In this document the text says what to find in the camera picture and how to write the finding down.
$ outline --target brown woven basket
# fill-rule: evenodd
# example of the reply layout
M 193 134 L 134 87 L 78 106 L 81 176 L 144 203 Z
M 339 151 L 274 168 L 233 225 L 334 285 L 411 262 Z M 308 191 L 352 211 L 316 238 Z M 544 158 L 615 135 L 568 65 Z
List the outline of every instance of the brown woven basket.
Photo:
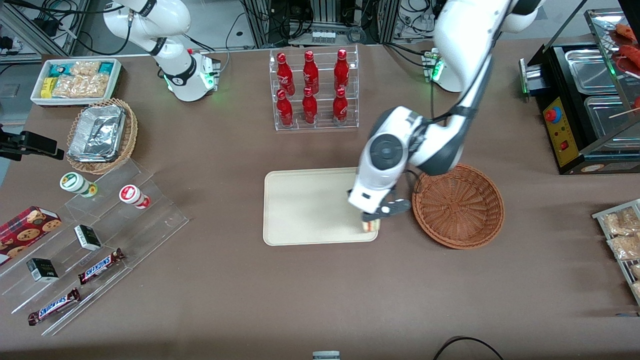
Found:
M 430 237 L 454 249 L 474 249 L 498 235 L 504 221 L 500 191 L 486 175 L 458 164 L 440 176 L 422 174 L 413 214 Z
M 95 104 L 89 105 L 89 107 L 99 108 L 101 106 L 108 105 L 118 105 L 127 112 L 125 127 L 122 130 L 122 140 L 120 141 L 120 154 L 118 155 L 118 158 L 111 163 L 81 163 L 79 161 L 71 160 L 69 157 L 67 157 L 67 160 L 69 161 L 71 166 L 78 171 L 90 172 L 91 174 L 95 175 L 102 175 L 112 168 L 116 167 L 119 163 L 131 157 L 133 148 L 136 146 L 136 136 L 138 135 L 138 119 L 136 119 L 136 114 L 131 111 L 131 108 L 126 102 L 120 99 L 109 99 L 96 102 Z M 69 136 L 67 137 L 67 147 L 71 146 L 71 140 L 74 138 L 74 134 L 76 133 L 76 126 L 78 125 L 80 114 L 82 113 L 79 113 L 78 116 L 76 116 L 76 121 L 74 121 L 73 125 L 71 125 L 71 131 L 69 132 Z

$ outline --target red cookie box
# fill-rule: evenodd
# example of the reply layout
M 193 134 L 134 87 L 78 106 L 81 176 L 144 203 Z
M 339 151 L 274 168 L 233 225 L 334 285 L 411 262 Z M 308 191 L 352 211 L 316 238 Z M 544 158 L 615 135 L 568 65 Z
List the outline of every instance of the red cookie box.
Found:
M 0 265 L 60 226 L 58 214 L 31 206 L 0 226 Z

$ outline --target tabletop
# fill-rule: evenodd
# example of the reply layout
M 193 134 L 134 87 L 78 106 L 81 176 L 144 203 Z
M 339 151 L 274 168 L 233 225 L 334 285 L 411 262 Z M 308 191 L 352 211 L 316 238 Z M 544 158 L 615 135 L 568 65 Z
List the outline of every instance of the tabletop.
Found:
M 192 103 L 167 91 L 151 57 L 120 58 L 115 95 L 139 123 L 133 158 L 192 221 L 53 337 L 0 311 L 1 357 L 309 359 L 340 350 L 345 360 L 424 359 L 457 335 L 508 359 L 639 357 L 637 320 L 613 316 L 637 305 L 590 215 L 638 198 L 640 175 L 557 174 L 540 112 L 523 102 L 518 79 L 518 59 L 540 45 L 497 44 L 465 142 L 461 162 L 495 182 L 506 209 L 500 234 L 476 250 L 439 245 L 411 212 L 383 220 L 370 243 L 262 240 L 267 173 L 357 166 L 382 111 L 429 113 L 421 69 L 386 48 L 358 47 L 358 131 L 304 134 L 273 128 L 268 51 L 232 53 L 219 91 Z M 434 91 L 438 115 L 456 96 Z M 33 106 L 26 129 L 66 149 L 78 111 Z M 30 205 L 62 206 L 71 194 L 58 180 L 69 170 L 39 156 L 12 163 L 0 222 Z M 404 181 L 399 191 L 408 193 Z M 492 355 L 457 343 L 441 359 L 465 356 Z

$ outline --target coca-cola bottle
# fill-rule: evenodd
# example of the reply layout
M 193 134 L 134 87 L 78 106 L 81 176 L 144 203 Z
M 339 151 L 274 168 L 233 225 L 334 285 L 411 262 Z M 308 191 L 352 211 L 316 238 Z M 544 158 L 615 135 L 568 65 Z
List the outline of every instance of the coca-cola bottle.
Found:
M 333 87 L 338 90 L 340 87 L 347 88 L 349 85 L 349 64 L 347 63 L 347 51 L 338 50 L 338 61 L 333 68 Z
M 305 122 L 309 125 L 315 124 L 318 115 L 318 103 L 314 97 L 313 90 L 309 86 L 305 88 L 305 98 L 302 99 L 302 108 L 305 110 Z
M 287 94 L 284 90 L 278 89 L 276 92 L 278 96 L 278 102 L 276 102 L 276 108 L 278 108 L 278 116 L 280 116 L 280 123 L 284 127 L 293 126 L 293 108 L 291 102 L 287 99 Z
M 318 65 L 314 61 L 314 52 L 305 51 L 305 67 L 302 69 L 305 77 L 305 86 L 311 88 L 314 94 L 320 91 L 320 79 L 318 78 Z
M 347 106 L 349 103 L 344 97 L 344 88 L 340 87 L 335 91 L 333 100 L 333 123 L 336 126 L 343 126 L 347 122 Z
M 293 96 L 296 93 L 296 86 L 293 85 L 293 71 L 287 64 L 287 57 L 284 53 L 278 53 L 276 59 L 278 60 L 278 82 L 280 83 L 280 88 L 284 89 L 287 96 Z

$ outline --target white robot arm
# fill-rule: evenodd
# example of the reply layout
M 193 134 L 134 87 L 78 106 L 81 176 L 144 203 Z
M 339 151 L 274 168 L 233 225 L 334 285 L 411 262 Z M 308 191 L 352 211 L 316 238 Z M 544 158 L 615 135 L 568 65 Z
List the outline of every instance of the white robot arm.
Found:
M 109 30 L 128 38 L 151 54 L 164 72 L 169 89 L 182 101 L 195 101 L 215 90 L 217 85 L 212 60 L 190 54 L 180 41 L 191 26 L 191 16 L 180 0 L 120 0 L 108 3 L 104 13 Z
M 446 114 L 427 119 L 403 106 L 383 113 L 360 156 L 349 203 L 363 211 L 363 222 L 406 211 L 408 200 L 385 201 L 409 162 L 430 176 L 452 169 L 484 94 L 491 50 L 501 29 L 518 31 L 535 18 L 544 0 L 448 0 L 434 41 L 462 84 L 461 97 Z M 436 124 L 449 119 L 447 126 Z

